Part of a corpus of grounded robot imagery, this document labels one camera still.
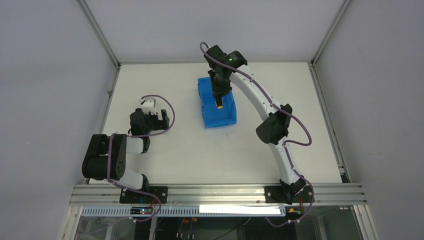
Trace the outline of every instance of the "white platform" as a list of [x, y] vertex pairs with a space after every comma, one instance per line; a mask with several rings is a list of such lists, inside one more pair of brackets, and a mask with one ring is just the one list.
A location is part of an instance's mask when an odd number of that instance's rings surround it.
[[[250, 63], [258, 80], [281, 103], [289, 103], [312, 136], [312, 145], [292, 144], [297, 166], [312, 183], [341, 183], [339, 169], [306, 63]], [[269, 147], [256, 136], [262, 122], [255, 108], [233, 85], [237, 124], [205, 129], [197, 78], [207, 77], [206, 63], [123, 65], [106, 119], [104, 133], [127, 133], [138, 99], [157, 94], [171, 102], [174, 127], [151, 137], [145, 154], [127, 155], [127, 164], [154, 184], [278, 183], [279, 173]], [[172, 112], [157, 100], [158, 109]], [[291, 121], [289, 136], [306, 141]]]

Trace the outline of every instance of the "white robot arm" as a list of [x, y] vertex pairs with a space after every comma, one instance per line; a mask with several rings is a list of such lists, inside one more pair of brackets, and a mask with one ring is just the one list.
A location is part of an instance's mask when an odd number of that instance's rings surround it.
[[[243, 65], [237, 68], [238, 70], [243, 71], [244, 73], [247, 73], [249, 75], [253, 75], [251, 68], [249, 66]], [[259, 113], [260, 118], [265, 121], [270, 117], [270, 114], [274, 114], [278, 112], [278, 109], [271, 106], [268, 103], [268, 100], [265, 98], [264, 94], [258, 89], [256, 85], [253, 84], [250, 80], [246, 79], [245, 76], [241, 75], [238, 72], [235, 72], [231, 74], [229, 80], [236, 85], [243, 93], [246, 95], [246, 97], [249, 99], [249, 101], [253, 104], [253, 106], [256, 108], [257, 112]], [[273, 101], [277, 106], [280, 106], [281, 103], [277, 100]], [[292, 183], [295, 183], [299, 180], [299, 176], [294, 172], [292, 169], [290, 162], [287, 158], [285, 147], [283, 146], [283, 142], [287, 140], [287, 137], [283, 137], [278, 141], [278, 144], [268, 143], [269, 148], [272, 151], [272, 154], [274, 155], [275, 161], [277, 163], [278, 169], [279, 169], [279, 175], [280, 179], [290, 185]], [[287, 145], [288, 151], [291, 154], [290, 147]], [[292, 158], [292, 162], [294, 164], [295, 169], [297, 169], [296, 162]]]
[[200, 49], [211, 68], [208, 73], [216, 106], [222, 106], [222, 97], [231, 91], [230, 83], [233, 83], [259, 113], [263, 123], [256, 128], [256, 134], [271, 149], [279, 169], [283, 200], [291, 203], [293, 197], [306, 186], [296, 162], [290, 157], [293, 156], [288, 144], [291, 106], [281, 105], [262, 87], [240, 52], [233, 51], [226, 54], [217, 45], [209, 47], [204, 42], [200, 44]]

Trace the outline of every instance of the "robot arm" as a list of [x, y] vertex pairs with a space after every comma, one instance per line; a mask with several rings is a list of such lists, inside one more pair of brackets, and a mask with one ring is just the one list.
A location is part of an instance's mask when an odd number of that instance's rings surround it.
[[[286, 112], [292, 113], [291, 106], [289, 104], [285, 106], [281, 105], [279, 101], [275, 100], [261, 86], [258, 78], [248, 66], [248, 62], [238, 51], [226, 54], [215, 45], [208, 48], [205, 53], [204, 57], [211, 67], [208, 73], [211, 79], [212, 94], [215, 98], [216, 106], [222, 106], [221, 98], [230, 92], [230, 82], [236, 85], [246, 95], [263, 120], [263, 123], [256, 128], [256, 134], [271, 149], [280, 173], [280, 183], [284, 191], [283, 198], [286, 202], [291, 202], [293, 197], [306, 185], [305, 181], [295, 172], [300, 173], [297, 169], [296, 162], [293, 158], [291, 158], [291, 161], [288, 159], [288, 154], [293, 156], [290, 146], [287, 143], [286, 146], [283, 146], [284, 142], [288, 139], [288, 127], [291, 118], [271, 105], [265, 94], [272, 99], [275, 105], [280, 106]], [[251, 79], [239, 72], [217, 64], [211, 58], [249, 75]]]
[[82, 163], [82, 174], [85, 178], [106, 180], [108, 158], [110, 157], [110, 178], [117, 184], [136, 190], [149, 192], [149, 181], [144, 174], [126, 167], [127, 154], [146, 153], [150, 146], [150, 132], [170, 128], [167, 111], [162, 109], [162, 120], [156, 111], [156, 99], [146, 97], [139, 99], [141, 106], [131, 115], [130, 130], [132, 136], [126, 134], [94, 134], [91, 137]]

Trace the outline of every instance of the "blue plastic bin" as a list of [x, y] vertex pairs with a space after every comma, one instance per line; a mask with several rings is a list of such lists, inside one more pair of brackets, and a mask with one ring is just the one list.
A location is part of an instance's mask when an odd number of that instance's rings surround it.
[[229, 94], [222, 98], [222, 108], [218, 109], [212, 95], [211, 79], [209, 77], [202, 77], [197, 79], [197, 82], [204, 128], [208, 129], [236, 124], [237, 112], [233, 92], [230, 91]]

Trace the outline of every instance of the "white wall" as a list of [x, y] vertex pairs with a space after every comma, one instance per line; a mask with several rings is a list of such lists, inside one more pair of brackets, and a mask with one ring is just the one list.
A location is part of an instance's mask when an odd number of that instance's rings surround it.
[[355, 0], [317, 64], [381, 239], [422, 239], [424, 1]]
[[77, 1], [0, 3], [1, 239], [57, 239], [113, 73]]
[[251, 62], [312, 59], [343, 0], [87, 0], [121, 62], [204, 62], [199, 43]]

